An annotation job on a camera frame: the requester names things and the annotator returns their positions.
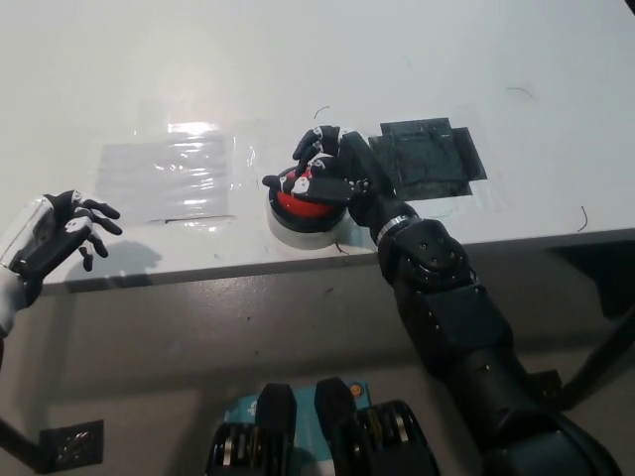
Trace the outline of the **robot left hand black white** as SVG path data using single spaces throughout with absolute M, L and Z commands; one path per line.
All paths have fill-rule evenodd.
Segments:
M 45 278 L 74 252 L 92 269 L 94 255 L 108 256 L 97 226 L 119 236 L 120 212 L 77 190 L 32 200 L 1 237 L 1 313 L 33 304 Z

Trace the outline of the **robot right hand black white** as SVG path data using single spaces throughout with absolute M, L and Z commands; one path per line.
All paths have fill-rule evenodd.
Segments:
M 291 231 L 327 232 L 349 214 L 376 238 L 390 220 L 416 216 L 356 130 L 314 127 L 300 140 L 293 160 L 293 168 L 262 178 L 274 218 Z

